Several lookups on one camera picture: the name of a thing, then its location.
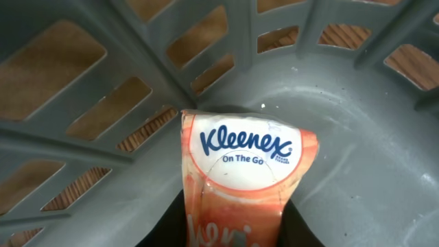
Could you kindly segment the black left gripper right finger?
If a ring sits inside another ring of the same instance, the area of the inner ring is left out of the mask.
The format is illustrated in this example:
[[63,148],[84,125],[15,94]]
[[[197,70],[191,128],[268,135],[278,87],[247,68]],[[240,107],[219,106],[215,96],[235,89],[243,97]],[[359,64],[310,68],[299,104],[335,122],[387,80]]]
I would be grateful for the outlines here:
[[288,200],[281,217],[277,247],[324,247],[302,218],[298,209]]

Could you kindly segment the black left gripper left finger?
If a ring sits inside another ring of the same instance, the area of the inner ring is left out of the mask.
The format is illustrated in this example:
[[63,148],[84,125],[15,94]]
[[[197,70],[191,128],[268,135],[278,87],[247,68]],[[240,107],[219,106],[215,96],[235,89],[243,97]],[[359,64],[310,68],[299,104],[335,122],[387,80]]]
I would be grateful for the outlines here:
[[187,223],[183,190],[172,201],[155,227],[136,247],[185,247]]

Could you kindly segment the orange Kleenex tissue pack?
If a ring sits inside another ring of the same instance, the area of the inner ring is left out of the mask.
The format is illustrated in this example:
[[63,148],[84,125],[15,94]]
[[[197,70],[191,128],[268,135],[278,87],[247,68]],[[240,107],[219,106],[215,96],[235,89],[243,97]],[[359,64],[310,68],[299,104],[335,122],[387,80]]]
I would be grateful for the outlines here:
[[316,134],[244,114],[185,110],[181,123],[187,245],[275,246]]

